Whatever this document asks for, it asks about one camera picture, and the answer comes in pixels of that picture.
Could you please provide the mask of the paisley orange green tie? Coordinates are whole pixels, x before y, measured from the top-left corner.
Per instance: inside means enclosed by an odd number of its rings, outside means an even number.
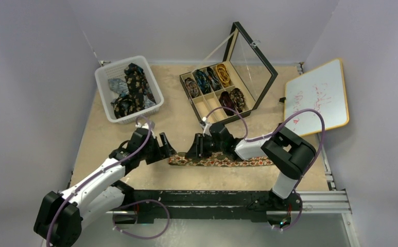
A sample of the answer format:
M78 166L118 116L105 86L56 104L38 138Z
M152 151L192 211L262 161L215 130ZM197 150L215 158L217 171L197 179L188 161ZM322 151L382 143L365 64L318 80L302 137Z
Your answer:
M249 160L232 161L223 153L214 153L208 158L186 158L185 152L178 154L168 159L168 164L171 166L191 166L191 167L261 167L273 166L274 163L266 156L254 157Z

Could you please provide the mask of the black tie organizer box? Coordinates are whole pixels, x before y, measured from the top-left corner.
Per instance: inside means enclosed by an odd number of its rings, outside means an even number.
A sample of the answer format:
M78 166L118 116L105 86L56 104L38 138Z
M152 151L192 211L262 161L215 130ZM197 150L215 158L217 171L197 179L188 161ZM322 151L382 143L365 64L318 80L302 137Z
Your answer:
M230 34L190 71L180 83L198 122L227 124L237 114L249 116L256 110L278 76L277 70L240 22Z

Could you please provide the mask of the white plastic basket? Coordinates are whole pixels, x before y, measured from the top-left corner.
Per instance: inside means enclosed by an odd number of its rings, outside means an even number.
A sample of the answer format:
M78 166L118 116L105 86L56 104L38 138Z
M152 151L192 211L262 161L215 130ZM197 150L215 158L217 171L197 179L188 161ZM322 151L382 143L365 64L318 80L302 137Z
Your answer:
M143 56L122 59L95 71L108 121L126 124L138 115L156 113L164 97Z

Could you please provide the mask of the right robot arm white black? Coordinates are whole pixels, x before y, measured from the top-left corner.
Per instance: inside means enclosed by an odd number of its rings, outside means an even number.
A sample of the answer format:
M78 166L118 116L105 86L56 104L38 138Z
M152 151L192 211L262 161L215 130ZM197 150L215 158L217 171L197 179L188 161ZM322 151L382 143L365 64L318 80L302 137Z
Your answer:
M318 157L313 145L283 125L270 137L253 140L234 137L222 123L212 124L204 133L195 134L185 157L203 160L217 152L237 162L256 157L271 161L280 172L269 196L275 209L289 204L290 194Z

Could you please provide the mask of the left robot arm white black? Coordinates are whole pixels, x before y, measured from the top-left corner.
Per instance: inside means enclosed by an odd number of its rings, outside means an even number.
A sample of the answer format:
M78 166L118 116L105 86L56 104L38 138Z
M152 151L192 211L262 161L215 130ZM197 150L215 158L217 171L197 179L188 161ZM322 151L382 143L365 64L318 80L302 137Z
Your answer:
M49 192L42 200L33 230L46 246L72 246L94 218L112 209L129 210L153 199L137 200L135 190L121 181L141 161L152 164L176 154L164 133L155 137L137 128L84 180L62 192Z

